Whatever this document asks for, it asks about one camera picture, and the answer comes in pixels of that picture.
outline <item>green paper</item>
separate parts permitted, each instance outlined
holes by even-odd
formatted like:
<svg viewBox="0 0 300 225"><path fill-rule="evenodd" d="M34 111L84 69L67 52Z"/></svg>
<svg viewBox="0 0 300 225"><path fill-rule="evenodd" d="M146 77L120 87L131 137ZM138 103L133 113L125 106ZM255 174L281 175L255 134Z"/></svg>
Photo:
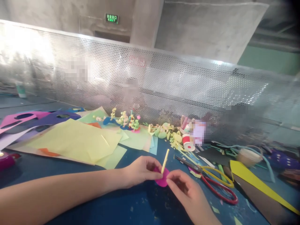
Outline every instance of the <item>green paper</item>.
<svg viewBox="0 0 300 225"><path fill-rule="evenodd" d="M105 169L114 169L116 168L116 166L118 165L119 161L122 159L126 151L127 151L126 148L123 148L118 145L111 155L103 159L100 159L96 163L96 165L104 167Z"/></svg>
<svg viewBox="0 0 300 225"><path fill-rule="evenodd" d="M85 115L84 117L81 117L80 119L78 119L78 121L80 121L82 123L95 123L95 122L97 122L96 117L100 117L101 119L103 119L104 116L108 117L107 113L105 111L103 111L102 109L98 109L96 111L93 111L93 112Z"/></svg>
<svg viewBox="0 0 300 225"><path fill-rule="evenodd" d="M215 213L220 214L220 211L219 211L217 208L213 207L213 206L212 206L212 210L213 210Z"/></svg>
<svg viewBox="0 0 300 225"><path fill-rule="evenodd" d="M145 128L144 126L141 126L139 133L133 133L129 130L125 130L124 132L129 138L124 141L120 141L119 143L137 150L143 149L150 136L148 133L148 128Z"/></svg>

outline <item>yellow paper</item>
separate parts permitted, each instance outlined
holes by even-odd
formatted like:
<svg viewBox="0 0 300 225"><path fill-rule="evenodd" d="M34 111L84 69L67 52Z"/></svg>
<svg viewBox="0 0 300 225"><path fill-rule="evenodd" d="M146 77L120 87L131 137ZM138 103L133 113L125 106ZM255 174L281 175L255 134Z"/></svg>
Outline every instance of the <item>yellow paper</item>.
<svg viewBox="0 0 300 225"><path fill-rule="evenodd" d="M230 161L230 167L233 174L239 176L243 180L247 181L249 184L256 187L258 190L265 193L270 198L273 198L275 201L279 202L289 210L300 215L300 212L295 209L290 203L280 197L275 191L269 188L264 182L262 182L257 176L255 176L247 167L244 166L239 161Z"/></svg>
<svg viewBox="0 0 300 225"><path fill-rule="evenodd" d="M121 141L120 144L137 150L142 150L146 142L149 140L150 134L148 133L147 127L145 128L143 125L140 125L140 127L141 129L139 133L133 133L129 130L125 130L124 132L129 138Z"/></svg>
<svg viewBox="0 0 300 225"><path fill-rule="evenodd" d="M127 151L126 148L117 146L111 155L104 157L103 159L100 159L96 163L96 165L104 167L105 169L114 169L116 168L117 164L122 159L126 151Z"/></svg>
<svg viewBox="0 0 300 225"><path fill-rule="evenodd" d="M26 146L48 148L50 152L95 164L113 153L121 137L115 132L69 119L31 139Z"/></svg>

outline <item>green exit sign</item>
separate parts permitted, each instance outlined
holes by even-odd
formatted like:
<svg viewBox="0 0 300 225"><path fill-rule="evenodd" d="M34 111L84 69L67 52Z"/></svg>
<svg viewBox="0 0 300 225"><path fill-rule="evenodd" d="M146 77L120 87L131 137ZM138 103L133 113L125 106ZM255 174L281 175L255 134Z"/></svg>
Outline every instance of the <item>green exit sign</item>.
<svg viewBox="0 0 300 225"><path fill-rule="evenodd" d="M113 23L118 24L119 23L119 16L106 13L105 14L105 21L113 22Z"/></svg>

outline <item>pink paper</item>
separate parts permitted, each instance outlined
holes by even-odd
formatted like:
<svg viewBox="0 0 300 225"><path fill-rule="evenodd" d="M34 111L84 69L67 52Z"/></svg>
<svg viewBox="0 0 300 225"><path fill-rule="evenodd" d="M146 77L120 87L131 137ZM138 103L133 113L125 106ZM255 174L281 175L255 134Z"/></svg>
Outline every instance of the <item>pink paper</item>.
<svg viewBox="0 0 300 225"><path fill-rule="evenodd" d="M5 126L7 126L7 125L5 125L5 126L0 126L0 134L4 133L5 131L8 131L9 129L11 129L11 128L13 128L13 127L15 127L15 126L17 126L17 125L23 123L23 122L26 122L26 121L28 121L28 120L31 120L31 119L34 119L34 118L37 117L36 115L31 114L31 113L24 113L24 114L28 114L28 115L30 115L30 116L28 116L28 117L26 117L26 118L21 118L21 119L15 119L15 118L13 118L13 119L15 120L15 121L13 122L14 125L9 126L10 124L13 124L13 123L9 123L9 124L7 124L8 127L6 127L6 128L5 128Z"/></svg>
<svg viewBox="0 0 300 225"><path fill-rule="evenodd" d="M11 123L14 123L14 122L20 120L20 119L15 119L15 117L20 116L20 115L24 115L24 114L33 114L33 115L35 115L35 117L33 117L33 118L41 119L41 118L43 118L43 117L49 115L50 112L32 111L32 112L22 112L22 113L17 113L17 114L8 115L8 116L6 116L6 117L3 119L3 121L2 121L2 123L1 123L1 125L0 125L0 127L4 127L4 126L6 126L6 125L9 125L9 124L11 124ZM33 119L33 118L27 117L27 118L24 118L24 119L27 119L27 120L24 120L24 119L23 119L23 120L24 120L24 122L25 122L25 121L28 121L28 120Z"/></svg>
<svg viewBox="0 0 300 225"><path fill-rule="evenodd" d="M154 172L161 172L157 167L154 168ZM163 177L160 180L155 180L155 182L161 186L161 187L166 187L168 185L167 183L167 176L169 175L169 171L167 168L165 168L164 172L163 172Z"/></svg>

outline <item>light green paper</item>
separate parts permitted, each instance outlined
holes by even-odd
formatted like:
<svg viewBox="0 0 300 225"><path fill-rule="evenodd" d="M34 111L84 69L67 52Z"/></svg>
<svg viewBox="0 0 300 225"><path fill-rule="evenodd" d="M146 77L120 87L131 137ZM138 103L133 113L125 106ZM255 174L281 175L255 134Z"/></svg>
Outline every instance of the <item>light green paper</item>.
<svg viewBox="0 0 300 225"><path fill-rule="evenodd" d="M242 225L242 223L236 217L234 217L234 221L235 225Z"/></svg>
<svg viewBox="0 0 300 225"><path fill-rule="evenodd" d="M69 119L47 133L31 139L26 146L48 148L50 152L95 164L113 153L121 137L115 132Z"/></svg>
<svg viewBox="0 0 300 225"><path fill-rule="evenodd" d="M148 128L145 128L144 126L140 126L140 127L141 129L139 133L133 133L129 130L125 130L124 132L127 134L129 138L120 141L120 144L130 148L135 148L137 150L142 150L146 142L148 141L150 134L148 133Z"/></svg>
<svg viewBox="0 0 300 225"><path fill-rule="evenodd" d="M126 153L127 149L121 146L117 146L114 152L103 158L100 159L96 165L104 167L105 169L114 169L118 165L119 161L122 159L124 154Z"/></svg>
<svg viewBox="0 0 300 225"><path fill-rule="evenodd" d="M100 117L101 119L103 119L104 116L108 117L107 113L102 109L98 109L85 115L84 117L81 117L80 119L78 119L78 121L82 123L95 123L97 122L96 117Z"/></svg>
<svg viewBox="0 0 300 225"><path fill-rule="evenodd" d="M220 214L220 211L219 211L217 208L213 207L213 206L212 206L212 210L213 210L215 213Z"/></svg>

